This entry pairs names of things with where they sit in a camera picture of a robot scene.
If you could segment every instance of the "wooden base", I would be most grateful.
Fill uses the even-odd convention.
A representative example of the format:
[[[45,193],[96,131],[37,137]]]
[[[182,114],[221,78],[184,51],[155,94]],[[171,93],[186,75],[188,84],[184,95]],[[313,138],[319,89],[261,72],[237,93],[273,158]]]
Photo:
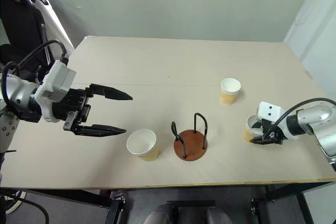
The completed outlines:
[[[206,149],[208,147],[207,141],[205,142],[205,149],[203,147],[203,139],[204,135],[196,131],[194,133],[193,130],[186,130],[179,134],[179,136],[183,139],[185,145],[185,152],[187,157],[183,157],[183,146],[180,141],[174,141],[174,150],[177,156],[185,161],[194,161],[199,159],[204,155]]]

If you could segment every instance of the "black cable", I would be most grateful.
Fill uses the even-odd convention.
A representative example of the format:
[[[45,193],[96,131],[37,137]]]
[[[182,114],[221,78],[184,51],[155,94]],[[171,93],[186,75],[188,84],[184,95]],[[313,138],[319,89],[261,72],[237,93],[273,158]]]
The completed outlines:
[[[45,221],[45,224],[49,224],[49,214],[48,214],[48,212],[47,212],[42,206],[40,206],[39,204],[37,204],[37,203],[35,203],[35,202],[32,202],[32,201],[30,201],[30,200],[28,200],[28,199],[22,199],[22,198],[20,198],[20,197],[15,196],[15,195],[11,195],[11,194],[3,193],[3,191],[1,192],[1,194],[4,195],[4,196],[13,198],[13,199],[17,199],[17,200],[22,201],[22,202],[24,202],[24,203],[30,204],[30,205],[32,205],[32,206],[34,206],[34,207],[37,207],[37,208],[40,209],[40,210],[42,211],[42,213],[44,214],[44,217],[45,217],[45,220],[46,220],[46,221]]]
[[[265,135],[262,136],[262,139],[265,140],[268,138],[268,136],[272,133],[272,131],[274,131],[276,129],[276,127],[278,126],[278,124],[286,117],[288,116],[292,111],[294,111],[295,109],[297,109],[298,107],[301,107],[307,103],[311,103],[311,102],[316,102],[316,101],[325,101],[325,102],[330,102],[331,104],[336,106],[336,102],[328,99],[328,98],[312,98],[309,100],[305,100],[303,102],[300,102],[298,104],[296,104],[295,106],[291,107],[289,110],[287,110],[281,117],[279,117],[279,119],[272,125],[272,127],[268,130],[268,132],[266,132]]]
[[[62,55],[60,58],[60,61],[63,61],[65,54],[67,53],[67,50],[65,49],[65,46],[63,45],[63,43],[61,41],[59,41],[58,39],[52,39],[49,40],[41,45],[39,45],[37,48],[35,48],[33,51],[30,52],[30,54],[28,54],[20,63],[19,63],[19,67],[22,68],[22,66],[24,64],[27,63],[27,61],[29,61],[33,56],[35,56],[37,53],[39,53],[41,50],[43,50],[45,47],[49,46],[50,44],[53,43],[57,43],[60,45],[61,49],[62,49]]]
[[[14,106],[12,106],[12,103],[9,100],[8,95],[7,95],[7,75],[8,75],[8,72],[10,71],[11,67],[14,67],[15,74],[17,76],[19,76],[19,74],[20,74],[20,68],[19,68],[17,63],[15,63],[13,61],[10,61],[9,63],[7,63],[4,67],[4,70],[3,70],[2,76],[1,76],[1,93],[2,93],[2,97],[3,97],[6,105],[9,108],[11,108],[14,111],[14,113],[17,115],[17,111],[14,108]]]

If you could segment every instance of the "paper cup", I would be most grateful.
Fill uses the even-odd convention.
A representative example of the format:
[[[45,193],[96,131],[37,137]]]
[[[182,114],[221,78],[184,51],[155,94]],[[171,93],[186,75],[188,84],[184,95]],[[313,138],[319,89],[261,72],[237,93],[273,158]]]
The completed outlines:
[[[156,144],[156,135],[148,129],[134,131],[127,139],[127,150],[134,156],[152,161],[159,154],[159,148]]]
[[[242,85],[236,79],[233,79],[233,78],[223,79],[220,85],[221,103],[232,104],[235,101],[241,87]]]
[[[252,128],[252,126],[258,122],[257,115],[251,115],[246,121],[246,125],[244,128],[244,139],[250,143],[252,138],[256,136],[262,136],[263,131],[261,129]]]

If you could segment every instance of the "table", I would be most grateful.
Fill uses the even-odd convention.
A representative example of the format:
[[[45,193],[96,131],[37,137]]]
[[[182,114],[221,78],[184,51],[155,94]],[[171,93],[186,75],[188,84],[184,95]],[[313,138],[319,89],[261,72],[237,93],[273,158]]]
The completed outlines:
[[[249,115],[260,101],[284,109],[322,96],[288,45],[270,42],[86,37],[70,56],[77,72],[73,88],[103,84],[133,101],[90,99],[88,125],[128,131],[104,138],[75,136],[62,122],[20,122],[6,155],[3,187],[144,188],[328,182],[336,173],[312,136],[260,146],[243,140]],[[222,78],[233,77],[243,91],[232,105],[219,101]],[[208,121],[208,149],[186,162],[173,151],[177,131],[193,128],[195,112]],[[146,162],[126,149],[135,130],[153,130],[160,154]],[[204,126],[198,124],[202,131]]]

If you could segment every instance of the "robotic arm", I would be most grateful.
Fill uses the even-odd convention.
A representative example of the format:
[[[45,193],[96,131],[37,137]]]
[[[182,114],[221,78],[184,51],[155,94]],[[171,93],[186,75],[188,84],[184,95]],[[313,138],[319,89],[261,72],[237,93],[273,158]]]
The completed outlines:
[[[323,101],[307,109],[297,110],[304,104]],[[329,164],[336,171],[336,102],[327,98],[315,98],[301,102],[288,111],[261,102],[257,111],[259,122],[252,128],[262,129],[263,136],[250,142],[255,144],[282,144],[283,140],[295,140],[298,135],[314,135]]]
[[[113,100],[132,100],[128,94],[97,84],[91,84],[84,90],[71,89],[76,72],[68,69],[61,61],[55,61],[41,85],[7,73],[11,64],[4,69],[1,77],[0,153],[8,150],[19,120],[38,122],[41,116],[47,122],[63,120],[65,122],[63,129],[76,135],[110,136],[126,132],[124,129],[107,125],[80,124],[87,120],[91,108],[88,100],[94,94]]]

